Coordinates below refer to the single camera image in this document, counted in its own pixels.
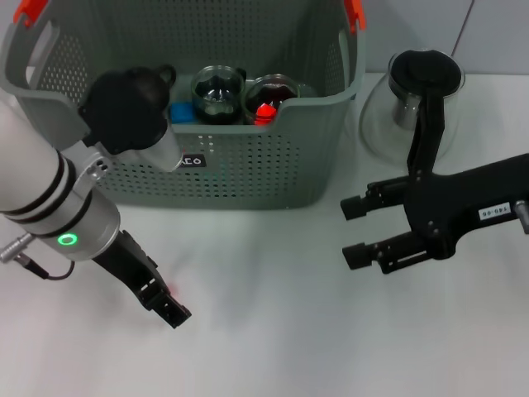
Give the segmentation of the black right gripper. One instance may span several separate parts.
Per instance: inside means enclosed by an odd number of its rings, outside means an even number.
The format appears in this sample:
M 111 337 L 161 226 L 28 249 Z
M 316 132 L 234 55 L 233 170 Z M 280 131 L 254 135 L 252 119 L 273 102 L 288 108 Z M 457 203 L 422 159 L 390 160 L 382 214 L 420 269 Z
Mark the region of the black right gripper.
M 465 234 L 516 219 L 528 232 L 527 154 L 454 175 L 431 174 L 407 190 L 408 182 L 408 176 L 373 182 L 364 197 L 341 200 L 346 220 L 352 220 L 401 205 L 404 197 L 412 230 L 381 242 L 343 248 L 351 270 L 377 262 L 388 275 L 431 258 L 444 260 L 455 254 Z

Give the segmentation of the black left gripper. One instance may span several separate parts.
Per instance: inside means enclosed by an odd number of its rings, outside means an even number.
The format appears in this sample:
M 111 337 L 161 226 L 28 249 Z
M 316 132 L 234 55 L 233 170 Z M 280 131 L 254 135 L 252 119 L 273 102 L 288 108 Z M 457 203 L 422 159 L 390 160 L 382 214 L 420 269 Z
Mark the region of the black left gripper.
M 127 231 L 119 232 L 107 249 L 93 261 L 120 280 L 148 310 L 154 310 L 172 328 L 187 321 L 191 312 L 176 301 L 157 265 Z

